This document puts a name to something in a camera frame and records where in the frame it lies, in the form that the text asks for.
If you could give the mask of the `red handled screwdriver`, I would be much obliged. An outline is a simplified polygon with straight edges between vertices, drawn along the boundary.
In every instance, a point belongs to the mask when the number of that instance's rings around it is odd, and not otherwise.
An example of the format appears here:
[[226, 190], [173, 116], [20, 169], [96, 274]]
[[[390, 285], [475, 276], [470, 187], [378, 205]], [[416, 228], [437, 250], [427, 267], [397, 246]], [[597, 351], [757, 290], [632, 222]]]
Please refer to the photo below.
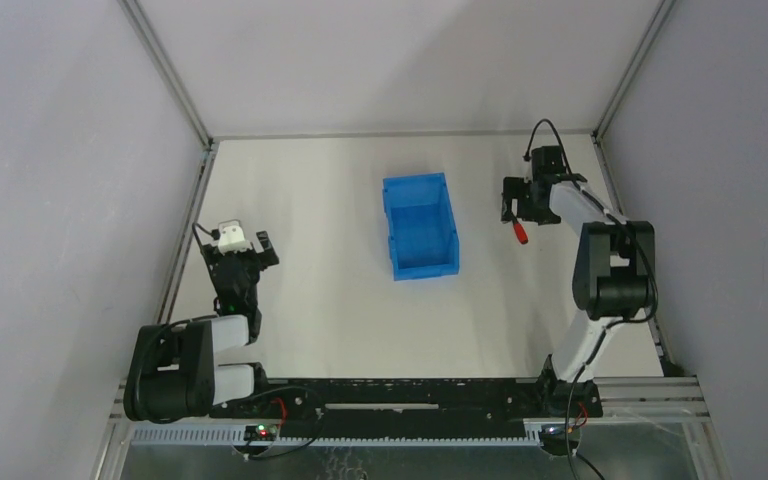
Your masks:
[[507, 222], [511, 224], [517, 241], [521, 245], [526, 245], [529, 242], [529, 237], [517, 216], [513, 213], [508, 213], [506, 219]]

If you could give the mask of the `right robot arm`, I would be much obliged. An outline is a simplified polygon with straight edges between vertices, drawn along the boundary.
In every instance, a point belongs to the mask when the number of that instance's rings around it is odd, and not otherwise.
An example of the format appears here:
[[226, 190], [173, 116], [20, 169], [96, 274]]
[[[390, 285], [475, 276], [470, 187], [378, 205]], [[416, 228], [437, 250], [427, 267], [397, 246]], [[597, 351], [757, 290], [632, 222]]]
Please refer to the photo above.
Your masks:
[[577, 235], [571, 277], [577, 308], [561, 344], [538, 379], [545, 399], [588, 393], [601, 349], [623, 325], [645, 323], [656, 310], [654, 228], [604, 203], [584, 176], [572, 172], [560, 146], [538, 147], [524, 157], [531, 177], [503, 180], [501, 221], [525, 244], [524, 225], [564, 223]]

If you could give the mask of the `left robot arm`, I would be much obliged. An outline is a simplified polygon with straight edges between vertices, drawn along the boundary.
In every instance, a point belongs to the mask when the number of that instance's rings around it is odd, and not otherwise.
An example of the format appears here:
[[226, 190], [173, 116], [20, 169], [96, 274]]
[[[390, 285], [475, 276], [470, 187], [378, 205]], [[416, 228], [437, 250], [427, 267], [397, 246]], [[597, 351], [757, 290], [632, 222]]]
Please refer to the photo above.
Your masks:
[[203, 417], [255, 393], [255, 364], [223, 365], [216, 356], [258, 339], [258, 283], [279, 257], [265, 231], [256, 235], [258, 247], [238, 225], [226, 225], [213, 237], [198, 248], [215, 291], [214, 312], [139, 330], [123, 394], [130, 420], [164, 424]]

